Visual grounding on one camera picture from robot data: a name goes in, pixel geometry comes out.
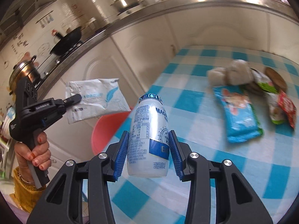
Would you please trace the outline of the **yellow sleeve forearm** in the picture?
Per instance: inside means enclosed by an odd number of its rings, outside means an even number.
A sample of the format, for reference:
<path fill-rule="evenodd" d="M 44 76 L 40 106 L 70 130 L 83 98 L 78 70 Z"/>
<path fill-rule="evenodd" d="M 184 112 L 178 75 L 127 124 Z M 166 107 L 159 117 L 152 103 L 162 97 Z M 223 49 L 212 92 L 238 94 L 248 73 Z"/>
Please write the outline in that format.
<path fill-rule="evenodd" d="M 31 213 L 45 191 L 46 186 L 37 189 L 33 183 L 26 182 L 19 173 L 19 167 L 14 169 L 13 174 L 14 193 L 9 196 L 19 209 Z"/>

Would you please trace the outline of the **person left hand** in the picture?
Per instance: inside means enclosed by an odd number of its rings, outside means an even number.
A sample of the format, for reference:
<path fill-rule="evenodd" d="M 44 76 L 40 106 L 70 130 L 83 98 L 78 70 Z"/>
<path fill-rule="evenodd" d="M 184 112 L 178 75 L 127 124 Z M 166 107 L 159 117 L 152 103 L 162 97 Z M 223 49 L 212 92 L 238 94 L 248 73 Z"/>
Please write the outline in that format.
<path fill-rule="evenodd" d="M 40 170 L 48 170 L 51 166 L 51 151 L 45 132 L 41 132 L 37 137 L 38 144 L 33 150 L 30 150 L 23 143 L 16 143 L 14 150 L 18 162 L 19 174 L 25 182 L 34 183 L 28 163 L 38 167 Z"/>

